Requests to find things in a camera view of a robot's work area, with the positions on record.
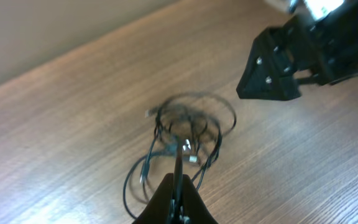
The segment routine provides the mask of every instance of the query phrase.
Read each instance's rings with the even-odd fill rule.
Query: gray wall
[[[0,0],[0,84],[174,0]]]

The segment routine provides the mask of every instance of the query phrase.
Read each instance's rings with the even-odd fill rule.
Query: black cable
[[[173,104],[175,100],[183,97],[192,97],[192,98],[207,97],[222,103],[233,115],[234,121],[232,126],[228,130],[225,130],[225,132],[222,132],[219,120],[216,119],[214,116],[211,116],[210,114],[205,113],[204,111],[190,108],[189,106],[186,106],[183,103]],[[145,183],[146,182],[148,183],[147,174],[149,172],[150,160],[155,156],[175,156],[175,152],[169,151],[169,149],[167,151],[167,148],[169,148],[167,146],[169,146],[170,144],[174,144],[175,138],[178,137],[176,136],[175,132],[172,131],[175,125],[180,126],[182,124],[189,123],[191,127],[190,128],[191,133],[189,136],[186,135],[187,137],[182,139],[190,140],[190,146],[194,148],[197,157],[200,148],[202,148],[202,151],[207,155],[206,162],[204,164],[202,163],[199,164],[199,166],[201,166],[200,170],[191,179],[194,182],[196,178],[201,174],[196,188],[198,190],[201,187],[201,183],[203,181],[203,177],[206,170],[209,169],[211,167],[211,164],[214,163],[219,157],[219,150],[222,144],[223,137],[229,134],[234,129],[237,123],[237,116],[236,116],[236,112],[234,111],[234,108],[230,105],[230,103],[227,100],[213,93],[192,92],[192,93],[182,93],[179,95],[175,95],[164,101],[161,104],[161,106],[159,106],[158,108],[154,108],[154,112],[157,113],[155,117],[154,140],[151,143],[148,153],[145,156],[141,157],[132,166],[124,182],[124,190],[123,190],[124,207],[127,213],[134,219],[136,219],[136,216],[129,210],[129,207],[127,206],[127,202],[126,202],[126,187],[127,187],[128,180],[133,174],[133,172],[135,171],[136,167],[144,160],[145,162],[141,171],[141,182],[142,182],[144,197],[146,201],[149,201],[149,196],[147,195],[147,191],[145,189]],[[214,134],[210,128],[216,128],[218,133]],[[208,153],[207,150],[204,148],[207,142],[201,140],[202,136],[208,137],[209,140],[207,142],[212,141],[215,143],[211,153]],[[153,152],[153,148],[157,140],[159,140],[163,145],[165,145],[166,147],[165,151]]]

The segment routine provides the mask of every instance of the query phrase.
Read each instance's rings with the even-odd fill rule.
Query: cable
[[[233,116],[232,126],[222,132],[219,120],[214,116],[196,108],[184,105],[183,103],[174,103],[177,99],[184,97],[196,99],[211,98],[222,103]],[[147,174],[149,173],[150,160],[155,156],[174,157],[176,152],[173,149],[176,149],[176,138],[188,139],[193,155],[197,156],[197,158],[200,158],[198,154],[200,152],[200,149],[202,149],[201,152],[203,152],[203,154],[205,154],[207,157],[204,163],[198,160],[199,166],[201,167],[191,179],[194,182],[200,175],[200,179],[196,187],[196,189],[198,190],[201,187],[201,183],[203,181],[203,177],[206,170],[209,169],[212,163],[214,163],[219,157],[219,150],[222,144],[223,137],[229,134],[234,129],[237,123],[236,112],[234,111],[234,108],[230,105],[230,103],[218,95],[207,92],[189,92],[171,96],[170,98],[165,100],[160,106],[155,107],[147,111],[146,113],[147,116],[150,116],[151,114],[156,114],[154,139],[151,143],[148,153],[145,156],[141,157],[137,162],[135,162],[124,182],[124,207],[127,213],[134,219],[136,219],[137,217],[129,210],[129,207],[127,206],[126,187],[129,178],[132,176],[136,167],[142,161],[144,161],[144,163],[140,172],[140,182],[142,183],[144,197],[146,201],[149,201],[149,196],[147,195],[147,191],[145,189],[145,183],[149,184]],[[190,125],[190,133],[183,134],[181,132],[175,132],[176,127],[180,127],[185,124]],[[162,151],[153,152],[153,148],[157,141],[162,143],[165,146],[165,149]],[[213,150],[210,153],[206,149],[208,145],[207,143],[209,142],[214,142]]]

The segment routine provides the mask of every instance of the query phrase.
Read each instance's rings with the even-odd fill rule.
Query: wood grain
[[[287,19],[262,1],[182,0],[0,86],[0,223],[131,223],[122,184],[152,140],[144,111],[190,90],[239,117],[200,189],[219,223],[358,223],[358,78],[237,98],[254,37]],[[172,170],[158,158],[152,185]]]

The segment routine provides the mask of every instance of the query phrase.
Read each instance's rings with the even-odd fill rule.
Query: bolt
[[[267,84],[271,84],[271,82],[272,82],[272,78],[271,78],[271,77],[267,77],[267,78],[266,78],[266,83],[267,83]]]
[[[257,63],[258,65],[261,65],[261,64],[262,64],[262,59],[259,57],[259,58],[256,60],[256,63]]]

